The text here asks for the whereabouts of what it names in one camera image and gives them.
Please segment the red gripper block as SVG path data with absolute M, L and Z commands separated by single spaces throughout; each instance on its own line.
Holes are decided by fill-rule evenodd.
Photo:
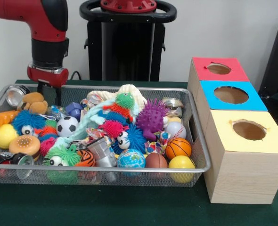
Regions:
M 66 68 L 42 69 L 32 63 L 27 67 L 27 75 L 30 80 L 38 82 L 37 92 L 43 94 L 43 83 L 55 87 L 55 104 L 61 105 L 61 88 L 68 80 L 69 71 Z

